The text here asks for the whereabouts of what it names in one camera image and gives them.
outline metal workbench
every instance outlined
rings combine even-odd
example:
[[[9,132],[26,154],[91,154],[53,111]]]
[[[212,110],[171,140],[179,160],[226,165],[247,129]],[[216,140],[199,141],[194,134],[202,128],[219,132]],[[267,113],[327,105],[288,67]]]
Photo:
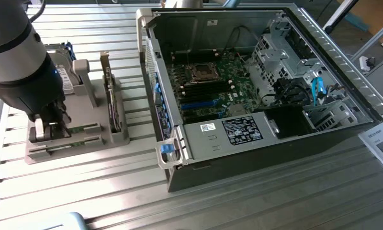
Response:
[[[0,101],[0,230],[71,211],[90,229],[381,230],[383,166],[356,138],[299,161],[166,192],[135,47],[138,7],[158,5],[47,5],[33,24],[45,43],[71,42],[91,79],[102,75],[98,52],[119,54],[110,64],[131,142],[27,165],[27,119]]]

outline motherboard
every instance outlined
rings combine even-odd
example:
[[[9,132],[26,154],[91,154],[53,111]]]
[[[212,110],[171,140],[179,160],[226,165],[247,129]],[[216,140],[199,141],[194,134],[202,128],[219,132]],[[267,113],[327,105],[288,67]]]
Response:
[[[186,124],[251,113],[259,105],[255,88],[236,53],[216,61],[167,64],[178,109]]]

